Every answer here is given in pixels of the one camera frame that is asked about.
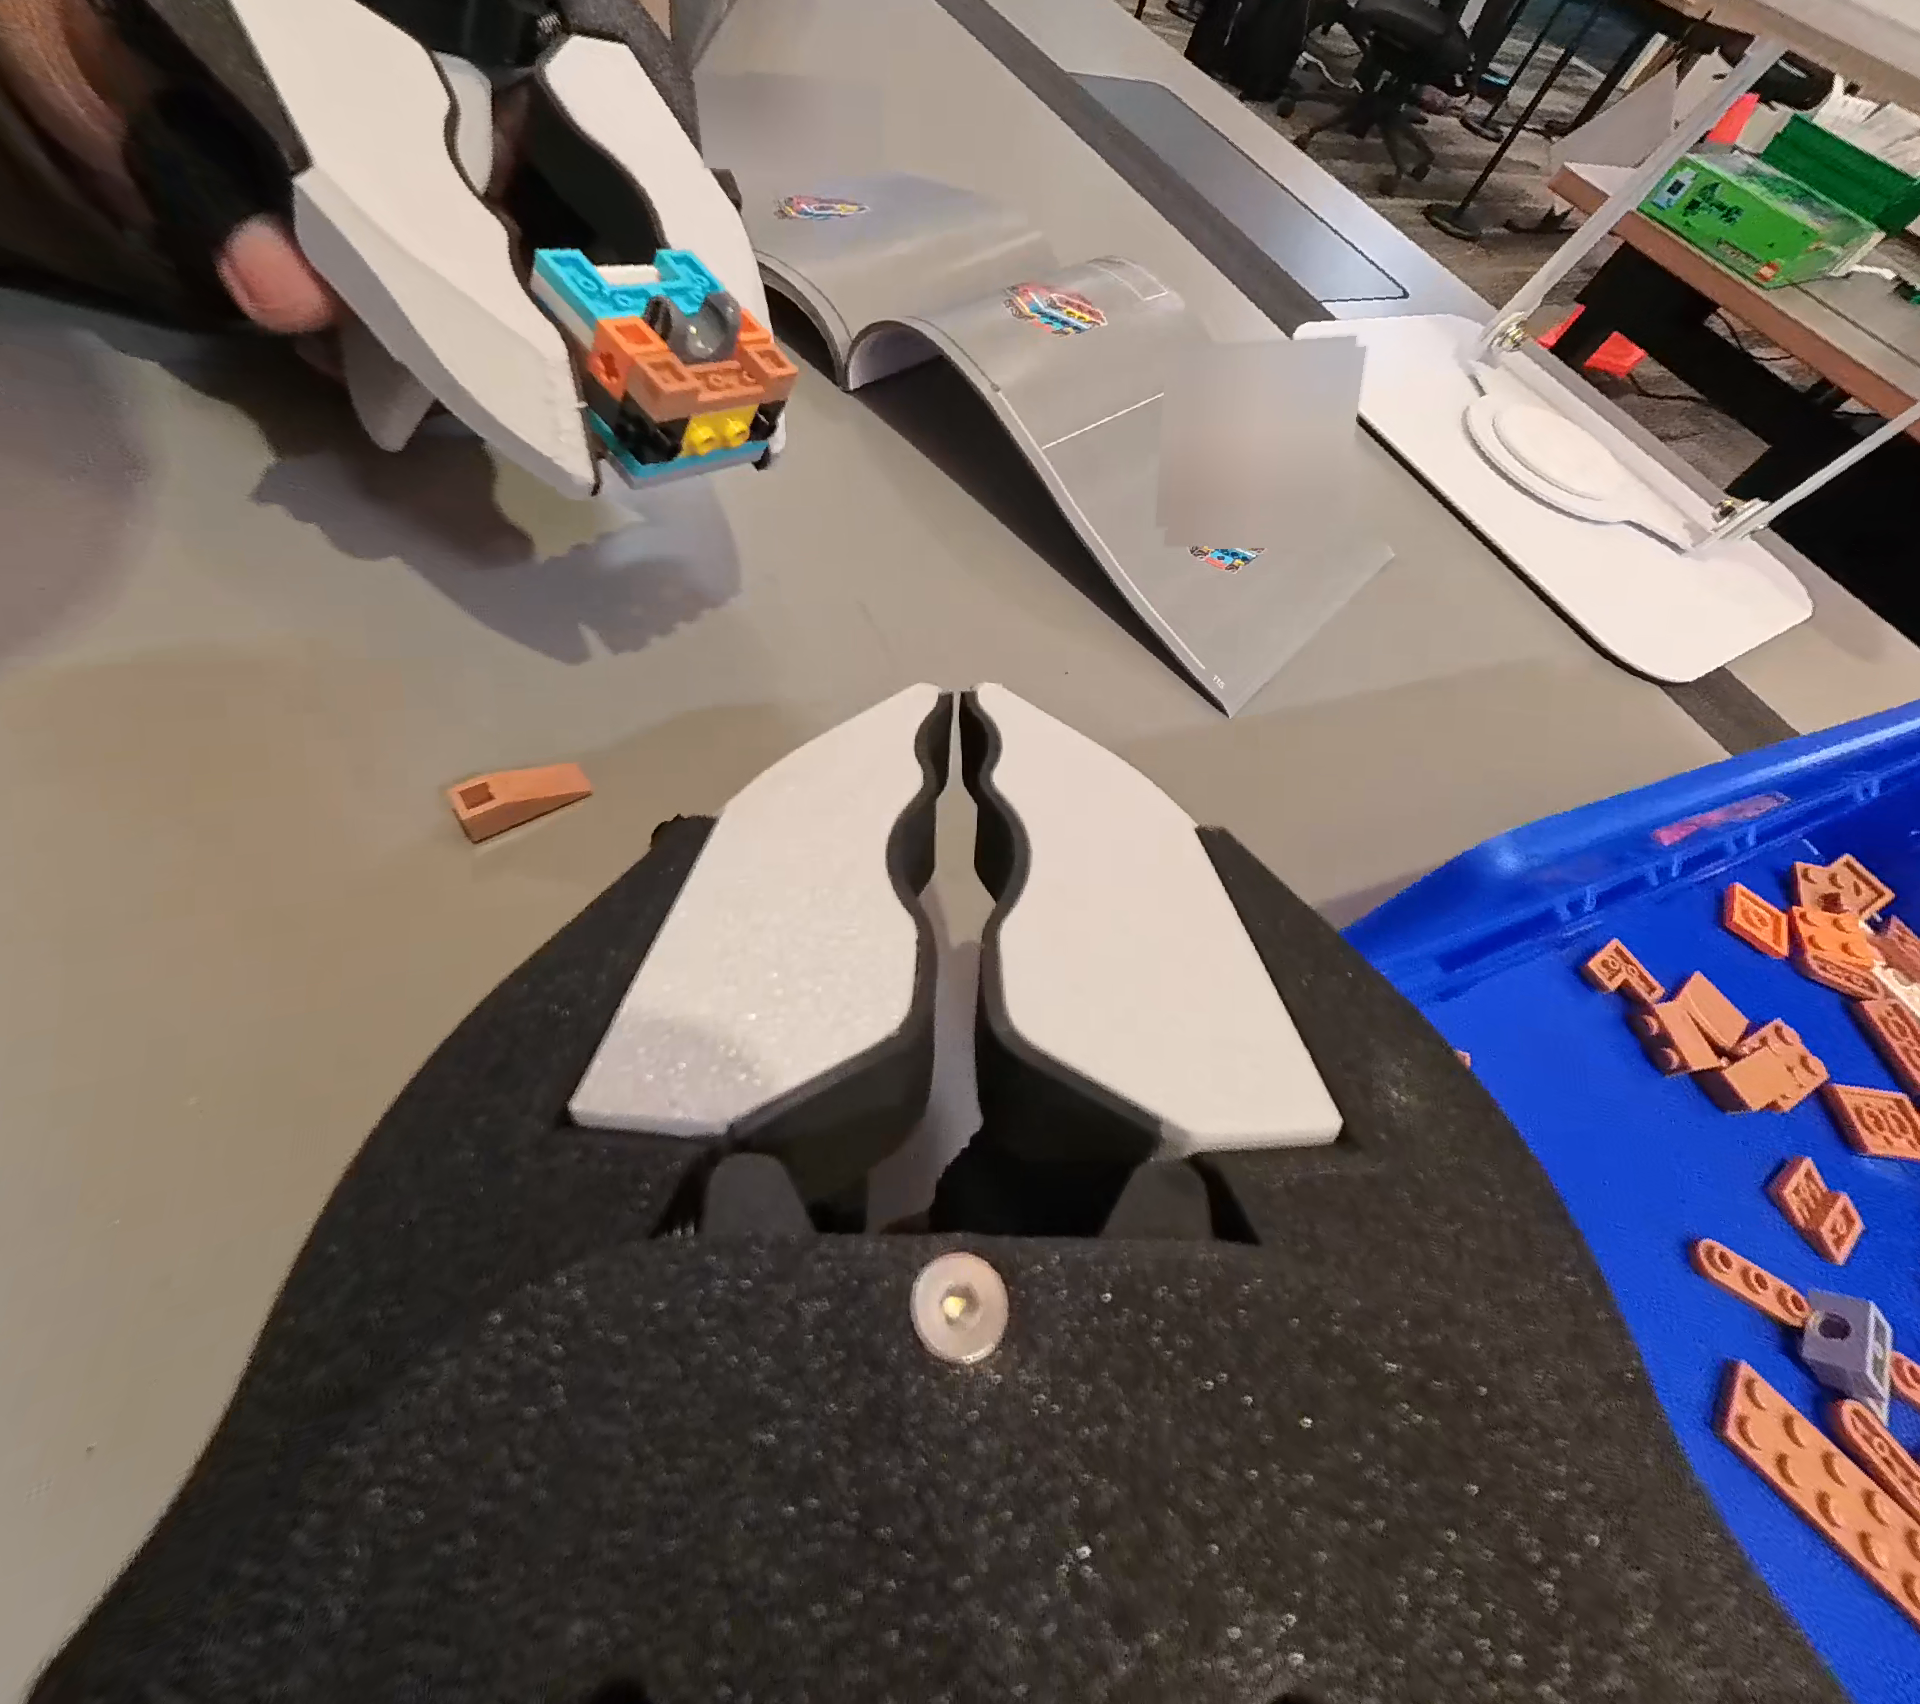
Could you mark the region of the black office chair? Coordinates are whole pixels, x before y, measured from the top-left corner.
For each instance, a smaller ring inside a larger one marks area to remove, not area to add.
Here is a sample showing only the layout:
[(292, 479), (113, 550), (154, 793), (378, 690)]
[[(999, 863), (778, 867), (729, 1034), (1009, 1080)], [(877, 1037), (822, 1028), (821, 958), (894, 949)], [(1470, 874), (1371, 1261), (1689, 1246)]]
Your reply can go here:
[(1300, 132), (1295, 147), (1305, 151), (1328, 132), (1356, 139), (1378, 132), (1390, 159), (1379, 192), (1390, 196), (1404, 180), (1430, 178), (1435, 154), (1416, 122), (1427, 89), (1444, 106), (1463, 100), (1474, 89), (1476, 56), (1463, 21), (1427, 0), (1357, 0), (1346, 27), (1361, 47), (1357, 89)]

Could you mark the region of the wooden table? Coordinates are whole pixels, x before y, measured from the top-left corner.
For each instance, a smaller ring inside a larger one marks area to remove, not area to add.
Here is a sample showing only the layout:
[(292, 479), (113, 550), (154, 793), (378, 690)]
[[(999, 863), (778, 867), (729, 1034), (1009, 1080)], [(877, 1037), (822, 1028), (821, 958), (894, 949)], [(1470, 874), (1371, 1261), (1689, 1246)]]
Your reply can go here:
[(1585, 368), (1622, 333), (1727, 416), (1771, 435), (1789, 407), (1811, 398), (1718, 332), (1711, 316), (1721, 313), (1814, 372), (1826, 391), (1880, 416), (1918, 399), (1918, 309), (1880, 283), (1760, 288), (1641, 211), (1619, 221), (1615, 240), (1552, 346), (1567, 364)]

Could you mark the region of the green toy set box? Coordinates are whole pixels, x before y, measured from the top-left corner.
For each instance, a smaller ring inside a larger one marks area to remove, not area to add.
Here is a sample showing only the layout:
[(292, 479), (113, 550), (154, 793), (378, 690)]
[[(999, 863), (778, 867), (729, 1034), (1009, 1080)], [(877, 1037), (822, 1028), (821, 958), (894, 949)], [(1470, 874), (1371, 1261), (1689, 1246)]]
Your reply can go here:
[(1881, 240), (1844, 203), (1718, 143), (1675, 156), (1641, 213), (1759, 288), (1834, 277)]

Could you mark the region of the white desk lamp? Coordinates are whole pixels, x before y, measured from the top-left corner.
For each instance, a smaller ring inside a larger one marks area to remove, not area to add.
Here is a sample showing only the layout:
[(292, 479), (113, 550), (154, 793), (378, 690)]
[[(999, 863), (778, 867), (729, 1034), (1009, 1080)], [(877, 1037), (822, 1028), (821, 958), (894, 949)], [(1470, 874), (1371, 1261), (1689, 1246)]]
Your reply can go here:
[(1603, 653), (1657, 683), (1694, 683), (1804, 623), (1811, 591), (1752, 539), (1918, 421), (1910, 402), (1781, 499), (1711, 506), (1630, 443), (1585, 386), (1560, 381), (1526, 322), (1638, 211), (1784, 52), (1918, 89), (1918, 0), (1726, 0), (1748, 55), (1485, 325), (1444, 316), (1304, 322), (1298, 346), (1357, 364), (1357, 418)]

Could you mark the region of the person's left forearm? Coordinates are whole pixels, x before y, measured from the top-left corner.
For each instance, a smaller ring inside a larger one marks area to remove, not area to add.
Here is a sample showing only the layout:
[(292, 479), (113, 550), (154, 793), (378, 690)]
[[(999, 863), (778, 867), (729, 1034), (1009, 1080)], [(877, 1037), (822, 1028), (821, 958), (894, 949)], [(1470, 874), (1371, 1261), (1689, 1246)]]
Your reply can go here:
[(167, 313), (179, 277), (124, 161), (135, 74), (91, 0), (4, 0), (4, 270)]

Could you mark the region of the multicoloured toy brick model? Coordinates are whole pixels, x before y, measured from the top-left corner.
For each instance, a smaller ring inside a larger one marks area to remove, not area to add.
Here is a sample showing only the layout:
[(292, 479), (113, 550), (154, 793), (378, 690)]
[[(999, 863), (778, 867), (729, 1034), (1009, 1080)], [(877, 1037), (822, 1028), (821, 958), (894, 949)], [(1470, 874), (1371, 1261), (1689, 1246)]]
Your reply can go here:
[(590, 449), (625, 488), (778, 458), (799, 368), (696, 251), (538, 250), (529, 292), (574, 351)]

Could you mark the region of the grey desk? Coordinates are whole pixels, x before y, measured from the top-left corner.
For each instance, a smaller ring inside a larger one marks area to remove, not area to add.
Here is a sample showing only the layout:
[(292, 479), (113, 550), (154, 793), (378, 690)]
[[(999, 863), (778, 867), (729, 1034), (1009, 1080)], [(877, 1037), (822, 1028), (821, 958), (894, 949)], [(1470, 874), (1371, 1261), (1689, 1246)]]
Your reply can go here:
[[(940, 364), (817, 368), (773, 471), (569, 505), (364, 440), (294, 357), (4, 316), (4, 1697), (142, 1545), (425, 1056), (644, 853), (914, 679), (999, 679), (1346, 921), (1485, 837), (1918, 696), (1814, 617), (1666, 689), (1364, 443), (1393, 558), (1241, 713)], [(485, 844), (444, 786), (580, 763)]]

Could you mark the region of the blue plastic bin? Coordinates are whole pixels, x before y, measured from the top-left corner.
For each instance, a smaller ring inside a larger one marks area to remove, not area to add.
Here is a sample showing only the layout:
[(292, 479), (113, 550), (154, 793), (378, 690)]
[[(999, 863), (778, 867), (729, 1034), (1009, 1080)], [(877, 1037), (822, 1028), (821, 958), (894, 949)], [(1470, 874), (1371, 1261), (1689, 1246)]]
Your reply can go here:
[(1789, 1284), (1884, 1307), (1918, 1356), (1918, 1166), (1852, 1150), (1817, 1093), (1727, 1113), (1663, 1076), (1577, 967), (1622, 940), (1667, 986), (1700, 971), (1784, 1018), (1832, 1080), (1899, 1087), (1847, 999), (1721, 921), (1738, 881), (1858, 855), (1918, 925), (1918, 707), (1781, 741), (1489, 837), (1357, 918), (1350, 940), (1463, 1051), (1546, 1169), (1644, 1351), (1693, 1474), (1852, 1700), (1918, 1697), (1918, 1626), (1715, 1431), (1748, 1361), (1800, 1412), (1797, 1338), (1693, 1269), (1711, 1238)]

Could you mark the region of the grey toy brick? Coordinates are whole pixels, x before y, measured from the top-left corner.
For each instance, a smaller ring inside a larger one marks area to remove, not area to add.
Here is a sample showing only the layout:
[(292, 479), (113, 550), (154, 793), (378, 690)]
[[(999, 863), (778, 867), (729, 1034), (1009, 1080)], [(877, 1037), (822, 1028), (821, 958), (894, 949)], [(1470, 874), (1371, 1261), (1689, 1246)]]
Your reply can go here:
[(1869, 1404), (1880, 1417), (1891, 1401), (1891, 1323), (1855, 1294), (1808, 1288), (1808, 1323), (1800, 1335), (1803, 1366), (1830, 1393)]

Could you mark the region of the person's left hand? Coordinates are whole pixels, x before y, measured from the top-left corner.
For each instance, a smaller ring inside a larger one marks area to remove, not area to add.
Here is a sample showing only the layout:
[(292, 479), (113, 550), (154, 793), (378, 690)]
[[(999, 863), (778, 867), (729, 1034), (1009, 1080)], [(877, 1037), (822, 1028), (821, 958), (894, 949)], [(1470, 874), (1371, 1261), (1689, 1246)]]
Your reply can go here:
[(342, 381), (342, 300), (298, 250), (274, 147), (220, 99), (161, 86), (131, 113), (124, 159), (189, 305)]

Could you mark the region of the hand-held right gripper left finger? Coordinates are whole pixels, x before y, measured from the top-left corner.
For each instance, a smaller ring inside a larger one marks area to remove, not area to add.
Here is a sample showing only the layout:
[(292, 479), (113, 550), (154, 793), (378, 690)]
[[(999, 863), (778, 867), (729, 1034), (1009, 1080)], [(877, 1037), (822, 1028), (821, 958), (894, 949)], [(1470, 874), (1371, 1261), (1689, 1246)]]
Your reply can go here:
[(747, 1136), (906, 1032), (925, 878), (894, 830), (937, 798), (950, 696), (911, 683), (803, 741), (717, 814), (569, 1099), (588, 1129)]

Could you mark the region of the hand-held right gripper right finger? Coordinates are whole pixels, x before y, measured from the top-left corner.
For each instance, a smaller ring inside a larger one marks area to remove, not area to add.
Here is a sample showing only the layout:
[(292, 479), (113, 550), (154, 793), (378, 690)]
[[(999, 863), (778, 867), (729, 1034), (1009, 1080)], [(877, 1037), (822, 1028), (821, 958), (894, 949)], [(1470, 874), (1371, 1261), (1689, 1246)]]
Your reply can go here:
[(962, 698), (979, 1102), (1039, 1163), (1316, 1147), (1342, 1110), (1194, 816), (1002, 683)]

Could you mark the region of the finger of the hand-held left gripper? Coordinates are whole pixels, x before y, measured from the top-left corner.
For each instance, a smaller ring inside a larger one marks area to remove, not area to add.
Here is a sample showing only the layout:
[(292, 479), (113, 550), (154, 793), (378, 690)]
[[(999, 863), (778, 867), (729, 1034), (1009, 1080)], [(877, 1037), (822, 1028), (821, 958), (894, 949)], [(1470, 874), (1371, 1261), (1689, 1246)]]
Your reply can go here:
[(693, 251), (744, 309), (769, 317), (737, 206), (628, 43), (569, 34), (538, 63), (515, 217), (533, 246), (596, 263)]
[(292, 218), (350, 321), (349, 395), (400, 449), (431, 405), (566, 495), (599, 486), (570, 354), (451, 151), (434, 55), (356, 0), (227, 0), (298, 145)]

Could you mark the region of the pile of tan toy bricks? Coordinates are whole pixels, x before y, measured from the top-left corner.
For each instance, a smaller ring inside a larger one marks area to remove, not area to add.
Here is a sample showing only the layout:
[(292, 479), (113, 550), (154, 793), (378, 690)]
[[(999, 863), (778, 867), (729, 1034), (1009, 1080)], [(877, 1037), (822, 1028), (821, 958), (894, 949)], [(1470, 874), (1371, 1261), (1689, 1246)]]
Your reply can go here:
[[(1918, 929), (1891, 910), (1896, 897), (1858, 853), (1837, 853), (1790, 863), (1784, 900), (1732, 881), (1718, 906), (1721, 926), (1738, 947), (1841, 999), (1893, 1089), (1837, 1077), (1790, 1021), (1748, 1015), (1704, 971), (1666, 984), (1622, 937), (1585, 955), (1577, 974), (1622, 1002), (1631, 1037), (1666, 1077), (1693, 1080), (1721, 1113), (1789, 1117), (1818, 1106), (1852, 1155), (1915, 1169)], [(1804, 1291), (1814, 1286), (1710, 1233), (1686, 1242), (1686, 1261), (1718, 1291), (1759, 1310), (1814, 1383), (1814, 1404), (1795, 1404), (1751, 1361), (1727, 1361), (1715, 1421), (1721, 1441), (1915, 1622), (1918, 1454), (1893, 1425), (1893, 1404), (1918, 1408), (1918, 1356), (1899, 1347), (1891, 1324), (1891, 1401), (1880, 1417), (1869, 1404), (1830, 1393), (1803, 1366)]]

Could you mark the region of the tan slope toy brick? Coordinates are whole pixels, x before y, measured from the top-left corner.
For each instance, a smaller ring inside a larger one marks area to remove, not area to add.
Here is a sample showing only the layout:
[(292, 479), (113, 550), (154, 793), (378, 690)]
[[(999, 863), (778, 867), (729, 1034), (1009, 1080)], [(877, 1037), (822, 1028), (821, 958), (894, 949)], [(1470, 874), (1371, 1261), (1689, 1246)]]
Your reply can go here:
[(470, 844), (485, 844), (590, 794), (593, 782), (580, 763), (471, 774), (444, 786), (451, 814)]

